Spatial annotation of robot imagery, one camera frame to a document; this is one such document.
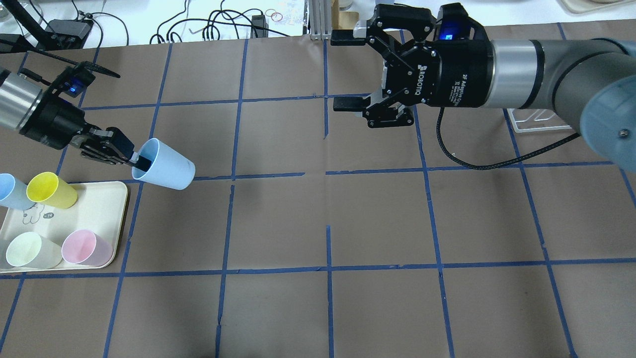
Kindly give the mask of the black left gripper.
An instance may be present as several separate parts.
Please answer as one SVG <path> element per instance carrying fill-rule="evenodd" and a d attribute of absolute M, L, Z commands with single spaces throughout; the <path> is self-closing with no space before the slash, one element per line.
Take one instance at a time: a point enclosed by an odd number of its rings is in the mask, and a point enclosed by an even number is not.
<path fill-rule="evenodd" d="M 81 156 L 102 163 L 118 163 L 120 157 L 131 157 L 127 165 L 147 172 L 152 161 L 134 152 L 134 143 L 116 127 L 106 131 L 84 119 L 84 111 L 50 92 L 43 94 L 20 134 L 55 150 L 71 145 Z"/>

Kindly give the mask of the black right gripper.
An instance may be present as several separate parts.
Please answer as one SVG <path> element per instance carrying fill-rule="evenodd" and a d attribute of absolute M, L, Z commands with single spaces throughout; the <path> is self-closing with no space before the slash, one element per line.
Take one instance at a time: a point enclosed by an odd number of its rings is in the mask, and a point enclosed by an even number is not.
<path fill-rule="evenodd" d="M 485 104 L 494 73 L 490 40 L 434 40 L 431 10 L 400 4 L 378 4 L 366 29 L 334 29 L 332 47 L 370 45 L 385 62 L 379 93 L 337 96 L 336 112 L 363 112 L 372 129 L 415 122 L 413 107 L 477 108 Z"/>

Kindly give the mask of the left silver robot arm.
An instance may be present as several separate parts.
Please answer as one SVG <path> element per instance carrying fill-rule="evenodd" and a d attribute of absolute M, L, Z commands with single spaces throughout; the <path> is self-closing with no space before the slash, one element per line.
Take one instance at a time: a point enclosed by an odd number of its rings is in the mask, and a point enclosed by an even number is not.
<path fill-rule="evenodd" d="M 89 160 L 107 165 L 128 165 L 142 172 L 152 166 L 136 152 L 134 143 L 116 127 L 101 129 L 85 120 L 82 109 L 62 98 L 77 97 L 95 80 L 83 64 L 66 68 L 47 88 L 30 70 L 1 71 L 1 126 L 55 150 L 72 146 Z"/>

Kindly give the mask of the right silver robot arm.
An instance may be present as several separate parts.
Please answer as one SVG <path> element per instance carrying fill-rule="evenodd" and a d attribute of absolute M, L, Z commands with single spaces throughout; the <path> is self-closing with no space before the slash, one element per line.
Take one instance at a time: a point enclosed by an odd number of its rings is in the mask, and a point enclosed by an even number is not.
<path fill-rule="evenodd" d="M 634 42 L 490 39 L 460 3 L 443 5 L 437 17 L 424 7 L 380 3 L 363 25 L 334 30 L 331 44 L 368 45 L 384 59 L 380 88 L 365 97 L 338 97 L 334 111 L 357 113 L 377 129 L 412 125 L 416 104 L 439 108 L 439 147 L 461 166 L 510 166 L 581 137 L 598 155 L 635 170 Z M 471 165 L 445 146 L 446 108 L 547 109 L 574 134 L 524 156 Z"/>

